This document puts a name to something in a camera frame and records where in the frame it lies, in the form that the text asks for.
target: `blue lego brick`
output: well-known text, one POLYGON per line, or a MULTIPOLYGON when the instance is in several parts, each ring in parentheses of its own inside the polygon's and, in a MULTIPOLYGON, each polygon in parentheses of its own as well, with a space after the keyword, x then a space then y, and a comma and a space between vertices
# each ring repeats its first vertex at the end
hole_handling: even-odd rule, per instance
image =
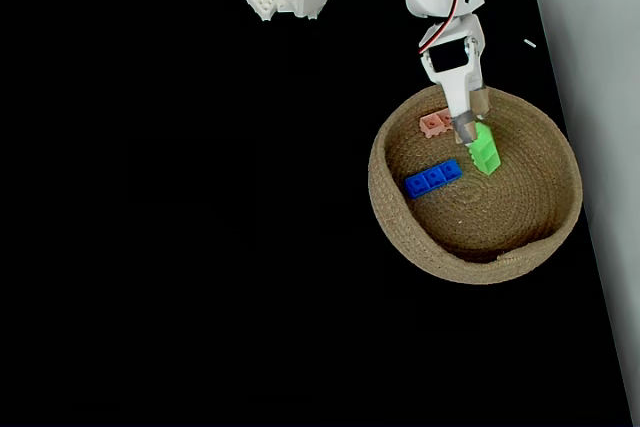
POLYGON ((460 177, 462 177, 462 171, 458 163, 451 159, 424 172, 412 175, 405 180, 404 184, 409 197, 417 199, 427 192, 431 192, 460 177))

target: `round basket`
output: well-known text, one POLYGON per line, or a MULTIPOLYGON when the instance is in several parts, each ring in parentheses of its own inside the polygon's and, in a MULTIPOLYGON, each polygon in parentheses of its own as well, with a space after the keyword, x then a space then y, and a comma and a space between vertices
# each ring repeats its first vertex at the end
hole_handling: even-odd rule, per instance
POLYGON ((489 90, 491 127, 502 165, 480 172, 453 133, 427 139, 419 119, 447 107, 429 87, 381 127, 369 159, 373 210, 391 243, 440 278, 493 284, 530 272, 564 242, 582 205, 582 182, 567 139, 543 112, 489 90), (411 200, 407 177, 456 159, 462 177, 411 200))

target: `white wall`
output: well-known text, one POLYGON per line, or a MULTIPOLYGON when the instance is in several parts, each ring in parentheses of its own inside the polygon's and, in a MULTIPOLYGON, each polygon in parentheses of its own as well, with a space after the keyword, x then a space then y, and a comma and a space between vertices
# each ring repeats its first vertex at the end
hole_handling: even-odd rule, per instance
POLYGON ((538 1, 627 398, 640 425, 640 0, 538 1))

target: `lego brick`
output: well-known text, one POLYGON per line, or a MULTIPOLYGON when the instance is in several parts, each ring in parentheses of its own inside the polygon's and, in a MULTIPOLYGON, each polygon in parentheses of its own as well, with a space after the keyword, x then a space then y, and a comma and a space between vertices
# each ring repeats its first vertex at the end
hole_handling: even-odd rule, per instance
POLYGON ((430 139, 434 135, 453 130, 449 109, 443 109, 420 118, 420 130, 430 139))
POLYGON ((498 148, 487 125, 476 122, 476 131, 478 139, 469 146, 471 159, 480 172, 491 175, 501 164, 498 148))
POLYGON ((417 199, 427 192, 431 192, 449 182, 459 179, 461 176, 462 171, 458 163, 454 159, 451 159, 407 178, 405 180, 405 187, 409 197, 417 199))

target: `green lego brick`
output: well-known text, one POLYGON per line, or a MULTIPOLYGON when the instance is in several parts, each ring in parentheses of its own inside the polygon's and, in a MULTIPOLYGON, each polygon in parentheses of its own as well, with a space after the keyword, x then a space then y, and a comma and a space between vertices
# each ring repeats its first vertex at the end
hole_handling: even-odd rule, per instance
POLYGON ((488 126, 476 122, 476 131, 478 139, 469 146, 471 159, 480 172, 491 175, 500 167, 500 156, 496 143, 488 126))

